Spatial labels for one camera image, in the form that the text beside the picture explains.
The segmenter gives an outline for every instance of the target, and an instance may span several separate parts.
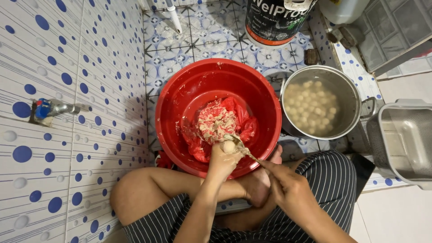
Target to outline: striped shorts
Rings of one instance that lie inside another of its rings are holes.
[[[307,157],[295,170],[306,176],[319,205],[345,232],[349,232],[355,201],[356,171],[343,154],[328,150]],[[170,199],[154,212],[123,228],[129,242],[173,242],[191,208],[187,194]],[[210,242],[237,243],[244,240],[314,242],[279,207],[256,231],[231,231],[213,224]]]

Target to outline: metal spoon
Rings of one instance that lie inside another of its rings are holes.
[[[249,157],[251,157],[253,160],[255,160],[256,162],[258,162],[258,164],[261,164],[261,162],[255,158],[255,156],[253,156],[251,154],[251,152],[249,151],[248,148],[245,147],[245,145],[243,144],[243,142],[240,140],[240,138],[234,134],[229,134],[226,133],[225,135],[223,135],[223,138],[226,140],[231,140],[235,143],[235,145],[241,150],[242,153],[247,154]]]

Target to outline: foot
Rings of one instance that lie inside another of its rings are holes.
[[[269,161],[275,164],[281,164],[281,154],[282,146],[277,145]],[[240,179],[240,183],[246,189],[246,195],[244,198],[248,200],[252,204],[252,206],[257,208],[262,207],[267,201],[267,197],[270,191],[270,179],[267,175],[266,170],[261,167]]]

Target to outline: person's left hand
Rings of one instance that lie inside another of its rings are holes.
[[[222,150],[223,143],[215,144],[212,147],[207,176],[215,176],[225,181],[244,155],[240,152],[234,154],[225,153]]]

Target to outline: metal strainer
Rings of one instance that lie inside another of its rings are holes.
[[[432,104],[398,99],[382,106],[366,130],[378,168],[432,190]]]

